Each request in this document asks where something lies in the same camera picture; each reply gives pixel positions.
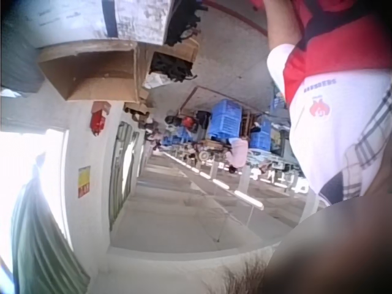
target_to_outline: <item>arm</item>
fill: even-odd
[[[272,50],[282,44],[296,45],[302,35],[290,0],[264,0],[268,42]]]

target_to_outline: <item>red and white shirt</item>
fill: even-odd
[[[326,2],[320,1],[324,9]],[[354,2],[338,1],[340,8],[327,9],[340,11]],[[305,5],[299,7],[306,32],[312,15]],[[335,29],[321,30],[320,35],[302,40],[299,46],[280,45],[267,60],[273,80],[290,105],[292,150],[311,188],[330,204],[349,198],[351,182],[343,172],[350,162],[347,150],[364,137],[381,104],[388,112],[385,93],[391,87],[390,40],[383,39],[373,21],[365,15]],[[383,121],[386,138],[391,123]],[[371,164],[361,165],[359,195],[366,192],[380,168],[385,146],[381,140],[376,144],[377,156]]]

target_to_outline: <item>warning sign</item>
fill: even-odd
[[[79,168],[78,198],[90,192],[90,166]]]

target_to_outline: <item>white wall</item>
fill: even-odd
[[[64,187],[73,250],[92,277],[99,269],[105,271],[110,244],[108,191],[117,128],[121,119],[131,123],[134,129],[136,124],[124,116],[122,102],[110,102],[105,129],[95,137],[89,128],[92,102],[66,102],[47,81],[37,94],[27,99],[2,98],[1,102],[2,124],[69,130]],[[78,169],[88,165],[91,166],[90,192],[79,199]]]

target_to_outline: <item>plaid fabric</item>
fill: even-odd
[[[360,196],[362,171],[383,156],[392,132],[392,96],[389,88],[381,104],[362,131],[358,142],[345,152],[343,200]]]

